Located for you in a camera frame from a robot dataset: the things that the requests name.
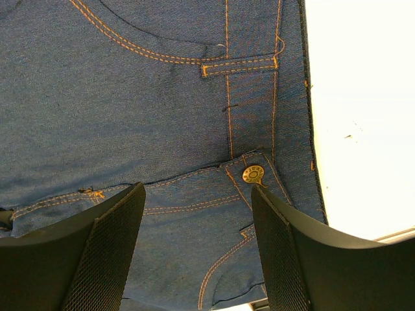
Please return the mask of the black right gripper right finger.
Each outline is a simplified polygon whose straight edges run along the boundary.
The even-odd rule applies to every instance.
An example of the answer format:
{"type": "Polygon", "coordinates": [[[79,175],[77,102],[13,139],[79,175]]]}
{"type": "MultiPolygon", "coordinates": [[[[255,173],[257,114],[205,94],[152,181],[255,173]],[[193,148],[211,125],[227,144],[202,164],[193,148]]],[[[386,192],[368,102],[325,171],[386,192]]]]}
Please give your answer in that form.
{"type": "Polygon", "coordinates": [[[414,239],[352,236],[252,189],[255,233],[271,310],[413,310],[414,239]]]}

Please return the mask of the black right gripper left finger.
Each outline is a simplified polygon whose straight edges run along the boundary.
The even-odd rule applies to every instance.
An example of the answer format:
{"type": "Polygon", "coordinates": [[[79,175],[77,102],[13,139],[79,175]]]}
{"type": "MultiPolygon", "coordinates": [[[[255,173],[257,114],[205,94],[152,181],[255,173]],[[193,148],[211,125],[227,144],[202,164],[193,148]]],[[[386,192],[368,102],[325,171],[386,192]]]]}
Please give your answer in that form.
{"type": "Polygon", "coordinates": [[[145,204],[135,183],[19,238],[1,239],[2,310],[118,310],[145,204]]]}

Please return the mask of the dark blue denim trousers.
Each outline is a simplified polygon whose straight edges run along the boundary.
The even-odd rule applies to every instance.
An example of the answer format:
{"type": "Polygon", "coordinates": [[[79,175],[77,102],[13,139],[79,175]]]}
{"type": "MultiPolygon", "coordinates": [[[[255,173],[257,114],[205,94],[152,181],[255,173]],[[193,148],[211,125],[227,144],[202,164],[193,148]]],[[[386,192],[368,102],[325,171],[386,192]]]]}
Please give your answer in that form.
{"type": "Polygon", "coordinates": [[[305,22],[303,1],[2,1],[1,236],[140,181],[122,310],[264,300],[243,172],[326,220],[305,22]]]}

